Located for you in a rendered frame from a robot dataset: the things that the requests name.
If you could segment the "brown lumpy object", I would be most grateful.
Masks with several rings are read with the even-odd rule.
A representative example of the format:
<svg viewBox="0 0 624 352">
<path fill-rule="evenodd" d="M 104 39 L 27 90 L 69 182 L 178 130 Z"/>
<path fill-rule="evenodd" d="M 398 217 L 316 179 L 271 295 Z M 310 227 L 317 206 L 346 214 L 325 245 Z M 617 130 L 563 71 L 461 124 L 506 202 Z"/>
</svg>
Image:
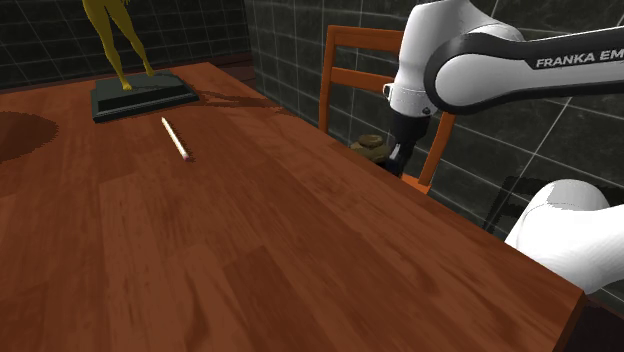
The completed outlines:
<svg viewBox="0 0 624 352">
<path fill-rule="evenodd" d="M 384 163 L 390 154 L 390 148 L 383 138 L 374 134 L 361 135 L 350 145 L 350 149 L 375 164 Z"/>
</svg>

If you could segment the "orange wooden chair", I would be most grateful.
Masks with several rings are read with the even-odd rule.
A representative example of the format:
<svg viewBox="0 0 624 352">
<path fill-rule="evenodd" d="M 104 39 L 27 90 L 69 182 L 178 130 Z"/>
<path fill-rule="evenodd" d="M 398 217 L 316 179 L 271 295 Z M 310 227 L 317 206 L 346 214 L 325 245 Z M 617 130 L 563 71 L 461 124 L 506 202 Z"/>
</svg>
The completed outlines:
<svg viewBox="0 0 624 352">
<path fill-rule="evenodd" d="M 371 92 L 382 92 L 382 85 L 394 81 L 392 77 L 360 72 L 335 66 L 337 46 L 363 48 L 399 53 L 403 37 L 402 31 L 329 25 L 327 27 L 322 82 L 319 96 L 318 128 L 328 133 L 329 96 L 331 84 L 337 83 Z M 444 112 L 440 118 L 436 136 L 418 178 L 403 175 L 401 179 L 427 194 L 431 189 L 431 180 L 441 160 L 441 156 L 450 138 L 456 117 Z"/>
</svg>

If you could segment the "brown wooden table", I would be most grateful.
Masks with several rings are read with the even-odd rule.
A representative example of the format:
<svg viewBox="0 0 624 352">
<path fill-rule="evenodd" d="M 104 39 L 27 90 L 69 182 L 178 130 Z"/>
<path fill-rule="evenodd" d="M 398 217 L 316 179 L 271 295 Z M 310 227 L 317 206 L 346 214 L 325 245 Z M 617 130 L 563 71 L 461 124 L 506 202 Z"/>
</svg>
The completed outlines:
<svg viewBox="0 0 624 352">
<path fill-rule="evenodd" d="M 583 291 L 215 66 L 0 95 L 0 352 L 561 352 Z M 190 159 L 164 128 L 165 117 Z"/>
</svg>

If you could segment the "white pencil with pink eraser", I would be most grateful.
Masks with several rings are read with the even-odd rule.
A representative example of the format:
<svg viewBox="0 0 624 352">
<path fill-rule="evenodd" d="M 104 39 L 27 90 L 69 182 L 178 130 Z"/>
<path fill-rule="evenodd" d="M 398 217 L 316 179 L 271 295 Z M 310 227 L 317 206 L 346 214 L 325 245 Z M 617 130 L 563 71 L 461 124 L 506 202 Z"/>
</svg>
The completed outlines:
<svg viewBox="0 0 624 352">
<path fill-rule="evenodd" d="M 175 133 L 174 129 L 172 128 L 172 126 L 170 125 L 168 120 L 165 117 L 162 117 L 161 118 L 161 122 L 162 122 L 164 128 L 166 129 L 169 137 L 171 138 L 172 142 L 176 146 L 176 149 L 180 153 L 181 157 L 185 161 L 189 160 L 190 156 L 189 156 L 188 152 L 186 151 L 185 147 L 181 143 L 180 139 L 178 138 L 177 134 Z"/>
</svg>

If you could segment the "golden figure on dark base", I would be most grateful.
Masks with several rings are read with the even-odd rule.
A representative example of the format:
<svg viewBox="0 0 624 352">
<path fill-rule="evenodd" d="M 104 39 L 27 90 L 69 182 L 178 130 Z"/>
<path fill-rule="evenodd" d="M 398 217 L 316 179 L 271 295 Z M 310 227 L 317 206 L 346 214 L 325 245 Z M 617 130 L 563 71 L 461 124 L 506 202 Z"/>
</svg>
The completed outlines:
<svg viewBox="0 0 624 352">
<path fill-rule="evenodd" d="M 198 94 L 169 70 L 154 71 L 125 5 L 129 0 L 82 0 L 85 13 L 99 35 L 116 78 L 98 80 L 91 91 L 92 119 L 113 121 L 141 113 L 195 102 Z M 115 24 L 142 61 L 142 74 L 126 76 L 115 48 L 111 25 Z"/>
</svg>

